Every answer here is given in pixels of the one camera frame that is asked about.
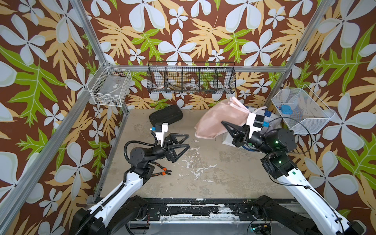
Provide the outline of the pink mesh pouch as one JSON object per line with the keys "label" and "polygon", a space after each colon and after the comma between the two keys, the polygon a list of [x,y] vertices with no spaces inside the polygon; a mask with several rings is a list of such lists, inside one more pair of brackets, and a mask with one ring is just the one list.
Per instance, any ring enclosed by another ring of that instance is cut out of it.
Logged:
{"label": "pink mesh pouch", "polygon": [[226,121],[243,126],[250,111],[235,97],[223,100],[207,111],[195,126],[195,137],[199,139],[215,139],[227,132],[222,124]]}

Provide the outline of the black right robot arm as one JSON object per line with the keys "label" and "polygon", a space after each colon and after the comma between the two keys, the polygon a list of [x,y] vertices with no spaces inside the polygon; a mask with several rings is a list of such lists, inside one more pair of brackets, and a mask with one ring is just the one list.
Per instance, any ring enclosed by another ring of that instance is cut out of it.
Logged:
{"label": "black right robot arm", "polygon": [[359,220],[349,221],[337,212],[306,180],[288,152],[297,145],[293,131],[278,128],[262,134],[252,132],[247,125],[238,126],[222,121],[233,137],[233,145],[251,145],[264,153],[261,163],[270,179],[284,186],[308,213],[304,217],[279,205],[267,196],[259,197],[253,205],[256,210],[272,221],[277,221],[298,235],[363,235],[364,224]]}

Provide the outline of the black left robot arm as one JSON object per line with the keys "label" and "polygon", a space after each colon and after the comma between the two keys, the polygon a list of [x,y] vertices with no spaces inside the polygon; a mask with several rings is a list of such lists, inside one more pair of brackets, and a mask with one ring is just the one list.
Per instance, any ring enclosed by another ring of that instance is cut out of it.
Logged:
{"label": "black left robot arm", "polygon": [[155,140],[153,144],[141,141],[129,141],[138,144],[131,152],[124,152],[130,168],[124,173],[123,180],[103,199],[88,210],[80,209],[73,217],[69,233],[71,235],[113,235],[128,222],[148,217],[148,203],[145,199],[135,196],[153,175],[153,162],[167,159],[178,161],[190,146],[185,141],[188,134],[171,133],[164,140]]}

